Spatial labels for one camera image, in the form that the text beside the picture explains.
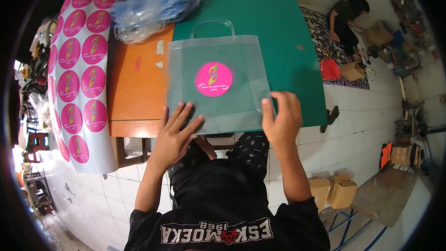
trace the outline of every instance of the finger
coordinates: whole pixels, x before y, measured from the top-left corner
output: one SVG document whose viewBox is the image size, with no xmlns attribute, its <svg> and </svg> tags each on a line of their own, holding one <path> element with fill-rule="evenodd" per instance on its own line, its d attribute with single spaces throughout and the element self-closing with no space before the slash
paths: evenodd
<svg viewBox="0 0 446 251">
<path fill-rule="evenodd" d="M 273 106 L 271 103 L 271 100 L 268 98 L 262 99 L 262 126 L 263 128 L 268 128 L 274 123 L 274 112 L 273 112 Z"/>
<path fill-rule="evenodd" d="M 170 130 L 175 131 L 175 132 L 180 130 L 181 126 L 183 126 L 183 124 L 184 124 L 184 121 L 186 121 L 186 118 L 189 115 L 191 109 L 192 109 L 192 103 L 187 102 L 187 104 L 184 107 L 181 114 L 178 115 L 175 122 L 172 124 L 172 126 L 170 126 Z"/>
<path fill-rule="evenodd" d="M 184 103 L 180 102 L 178 104 L 178 107 L 175 109 L 174 113 L 170 116 L 170 119 L 167 121 L 165 127 L 166 128 L 170 128 L 170 126 L 172 126 L 172 124 L 175 122 L 175 120 L 177 119 L 178 115 L 181 113 L 181 111 L 183 110 L 184 107 Z"/>
<path fill-rule="evenodd" d="M 199 115 L 196 119 L 194 119 L 183 131 L 180 132 L 180 137 L 186 139 L 195 131 L 195 129 L 200 126 L 201 122 L 203 122 L 203 115 Z"/>
</svg>

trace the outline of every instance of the black t-shirt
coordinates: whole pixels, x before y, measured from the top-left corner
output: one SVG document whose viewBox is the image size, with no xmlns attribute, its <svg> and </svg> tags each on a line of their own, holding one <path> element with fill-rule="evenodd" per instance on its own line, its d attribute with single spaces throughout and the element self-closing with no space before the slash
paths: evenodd
<svg viewBox="0 0 446 251">
<path fill-rule="evenodd" d="M 125 251 L 145 250 L 330 250 L 315 199 L 267 204 L 224 194 L 195 198 L 162 215 L 137 209 L 130 215 Z"/>
</svg>

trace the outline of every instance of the cardboard box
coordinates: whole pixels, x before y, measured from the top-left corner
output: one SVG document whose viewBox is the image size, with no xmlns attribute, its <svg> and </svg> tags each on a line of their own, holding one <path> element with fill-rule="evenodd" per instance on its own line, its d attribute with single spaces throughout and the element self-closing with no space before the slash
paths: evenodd
<svg viewBox="0 0 446 251">
<path fill-rule="evenodd" d="M 356 62 L 347 63 L 339 67 L 341 75 L 348 81 L 361 79 L 365 76 L 365 70 L 362 69 Z"/>
<path fill-rule="evenodd" d="M 349 207 L 353 201 L 358 185 L 354 181 L 335 183 L 334 193 L 330 205 L 334 209 Z"/>
<path fill-rule="evenodd" d="M 311 177 L 308 179 L 311 196 L 315 198 L 315 204 L 318 212 L 321 212 L 327 202 L 328 192 L 330 191 L 330 181 L 326 178 Z"/>
<path fill-rule="evenodd" d="M 331 203 L 331 200 L 333 198 L 333 193 L 335 191 L 334 190 L 335 184 L 341 183 L 342 181 L 349 181 L 350 180 L 350 175 L 335 174 L 333 176 L 330 176 L 328 178 L 328 180 L 330 181 L 330 191 L 328 192 L 327 202 Z"/>
</svg>

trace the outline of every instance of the stack of clear plastic bags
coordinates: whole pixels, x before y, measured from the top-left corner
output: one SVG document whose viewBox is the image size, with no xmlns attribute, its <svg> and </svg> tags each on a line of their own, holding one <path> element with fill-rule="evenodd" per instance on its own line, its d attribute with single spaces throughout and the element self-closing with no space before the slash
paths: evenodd
<svg viewBox="0 0 446 251">
<path fill-rule="evenodd" d="M 113 4 L 115 37 L 127 44 L 139 43 L 161 32 L 166 23 L 184 19 L 201 0 L 121 0 Z"/>
</svg>

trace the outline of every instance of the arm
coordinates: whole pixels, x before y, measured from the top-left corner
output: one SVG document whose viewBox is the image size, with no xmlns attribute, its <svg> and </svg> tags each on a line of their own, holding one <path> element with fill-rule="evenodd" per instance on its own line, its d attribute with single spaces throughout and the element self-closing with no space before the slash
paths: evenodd
<svg viewBox="0 0 446 251">
<path fill-rule="evenodd" d="M 285 196 L 290 204 L 308 200 L 311 191 L 295 144 L 302 126 L 301 104 L 291 92 L 271 92 L 271 95 L 277 99 L 279 112 L 274 119 L 270 100 L 263 99 L 262 127 L 281 163 Z"/>
<path fill-rule="evenodd" d="M 183 131 L 181 126 L 192 109 L 192 103 L 181 102 L 167 121 L 168 110 L 164 107 L 160 120 L 160 130 L 152 155 L 147 160 L 144 176 L 138 188 L 135 209 L 144 212 L 156 212 L 160 203 L 161 179 L 167 168 L 176 163 L 187 152 L 187 146 L 192 141 L 192 133 L 203 121 L 198 116 Z"/>
</svg>

